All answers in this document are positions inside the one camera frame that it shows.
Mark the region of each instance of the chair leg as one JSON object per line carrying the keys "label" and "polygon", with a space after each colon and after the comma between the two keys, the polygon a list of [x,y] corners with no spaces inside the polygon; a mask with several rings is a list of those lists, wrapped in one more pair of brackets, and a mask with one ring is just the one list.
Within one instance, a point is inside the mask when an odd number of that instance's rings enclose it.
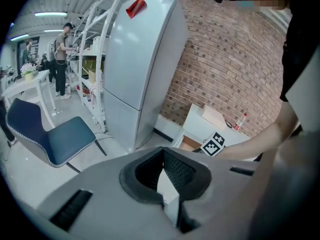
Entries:
{"label": "chair leg", "polygon": [[77,174],[81,173],[81,171],[79,171],[76,167],[74,167],[71,163],[67,162],[65,164],[66,166],[68,166],[69,168],[71,168],[72,170],[74,170]]}
{"label": "chair leg", "polygon": [[104,151],[104,149],[102,148],[102,146],[99,144],[99,142],[97,140],[94,141],[94,143],[98,146],[98,148],[100,149],[100,151],[107,156],[106,152]]}

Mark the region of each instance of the person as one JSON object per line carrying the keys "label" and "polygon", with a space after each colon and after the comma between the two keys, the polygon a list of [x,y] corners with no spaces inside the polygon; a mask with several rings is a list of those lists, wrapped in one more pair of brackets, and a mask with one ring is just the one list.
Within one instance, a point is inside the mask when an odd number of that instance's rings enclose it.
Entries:
{"label": "person", "polygon": [[28,39],[28,41],[26,41],[26,47],[23,50],[22,53],[22,64],[27,64],[30,63],[30,49],[31,49],[31,45],[32,45],[32,39]]}
{"label": "person", "polygon": [[292,18],[287,29],[286,41],[283,45],[283,85],[280,99],[283,101],[280,112],[275,121],[255,137],[225,147],[217,157],[223,159],[245,160],[258,156],[263,152],[279,147],[288,139],[296,126],[298,118],[285,97],[287,91],[298,79],[307,66],[313,53],[320,43],[320,32],[315,26],[308,24],[314,17],[317,0],[247,0],[257,5],[269,6],[282,10],[289,6]]}
{"label": "person", "polygon": [[41,67],[39,71],[47,70],[48,62],[47,62],[47,56],[45,54],[42,55],[40,66]]}
{"label": "person", "polygon": [[[4,76],[4,70],[0,71],[0,79]],[[2,88],[1,88],[1,81],[0,81],[0,126],[2,131],[4,132],[4,135],[6,136],[7,140],[11,143],[11,146],[13,146],[17,142],[17,138],[11,133],[9,130],[7,123],[6,123],[6,115],[7,110],[5,103],[2,99]]]}
{"label": "person", "polygon": [[54,48],[53,48],[53,43],[49,42],[46,48],[47,52],[47,65],[50,71],[49,74],[49,82],[52,83],[53,79],[57,79],[57,74],[56,74],[56,59],[55,59],[55,53],[54,53]]}
{"label": "person", "polygon": [[66,68],[67,68],[67,53],[66,51],[75,51],[75,47],[66,47],[67,34],[73,29],[70,22],[66,23],[63,27],[63,31],[55,40],[55,95],[59,96],[60,99],[68,99],[71,97],[70,94],[66,94]]}

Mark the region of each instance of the metal shelving rack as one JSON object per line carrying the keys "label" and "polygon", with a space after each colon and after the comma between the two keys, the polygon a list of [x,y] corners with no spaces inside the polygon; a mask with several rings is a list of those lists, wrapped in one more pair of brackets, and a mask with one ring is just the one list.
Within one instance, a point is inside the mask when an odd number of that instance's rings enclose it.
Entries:
{"label": "metal shelving rack", "polygon": [[[113,25],[112,20],[115,19],[116,17],[116,10],[120,8],[120,3],[122,0],[114,0],[113,4],[110,9],[106,10],[103,12],[101,15],[96,16],[93,19],[93,16],[95,12],[97,11],[97,8],[104,2],[105,0],[98,0],[96,1],[90,9],[83,15],[83,18],[81,19],[78,27],[74,31],[74,38],[73,38],[73,44],[77,42],[81,38],[81,45],[79,49],[78,54],[73,54],[73,56],[79,56],[78,58],[78,67],[71,67],[71,70],[76,74],[76,76],[79,78],[79,90],[77,89],[77,92],[80,96],[81,103],[85,105],[95,120],[100,124],[101,130],[105,133],[106,132],[106,126],[105,126],[105,115],[104,115],[104,106],[102,104],[102,92],[103,90],[101,89],[100,86],[100,80],[102,78],[101,75],[101,62],[103,56],[105,56],[105,60],[107,60],[107,52],[104,53],[104,44],[106,41],[106,36],[107,33],[109,33],[109,28],[110,25]],[[99,22],[105,18],[104,24],[102,29],[97,30],[97,26],[99,25]],[[80,26],[85,23],[85,27],[83,31],[80,31],[79,28]],[[87,51],[84,50],[85,43],[88,41],[90,38],[93,36],[98,36],[100,34],[99,38],[99,45],[98,45],[98,51],[97,53],[94,53],[93,51]],[[93,98],[96,101],[96,104],[92,106],[91,102],[88,101],[87,97],[83,95],[83,84],[89,89],[92,89],[93,84],[88,80],[88,79],[83,79],[82,78],[82,63],[83,63],[83,57],[84,56],[94,56],[96,57],[96,63],[95,63],[95,90],[92,92],[93,93]]]}

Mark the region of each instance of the bottle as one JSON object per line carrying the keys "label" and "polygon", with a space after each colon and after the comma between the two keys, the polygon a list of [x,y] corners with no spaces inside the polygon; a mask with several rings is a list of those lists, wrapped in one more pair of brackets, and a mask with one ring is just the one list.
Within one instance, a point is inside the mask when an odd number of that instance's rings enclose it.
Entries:
{"label": "bottle", "polygon": [[235,123],[233,128],[238,131],[239,128],[244,124],[246,117],[247,117],[247,113],[244,114],[244,117],[239,118],[239,120]]}

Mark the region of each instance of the table leg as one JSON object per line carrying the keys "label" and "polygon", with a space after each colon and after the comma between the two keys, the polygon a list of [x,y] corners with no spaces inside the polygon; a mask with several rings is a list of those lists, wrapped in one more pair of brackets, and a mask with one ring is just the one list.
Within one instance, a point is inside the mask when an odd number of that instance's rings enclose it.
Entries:
{"label": "table leg", "polygon": [[48,109],[47,109],[47,106],[46,106],[46,103],[45,103],[45,100],[44,100],[44,96],[43,96],[42,91],[41,91],[40,81],[37,81],[37,83],[36,83],[36,91],[37,91],[37,93],[39,95],[40,103],[41,103],[43,112],[44,112],[46,118],[48,119],[49,124],[51,125],[52,128],[55,128],[55,124],[54,124],[54,122],[52,121],[52,119],[50,117],[50,114],[48,112]]}
{"label": "table leg", "polygon": [[54,97],[52,97],[52,92],[51,92],[51,89],[50,89],[49,75],[47,75],[45,80],[46,80],[47,90],[49,92],[49,96],[50,96],[50,101],[51,101],[52,107],[53,107],[54,110],[56,110],[57,108],[56,108],[56,105],[55,105],[55,102],[54,102]]}
{"label": "table leg", "polygon": [[10,100],[7,96],[4,96],[5,106],[9,108],[11,106]]}

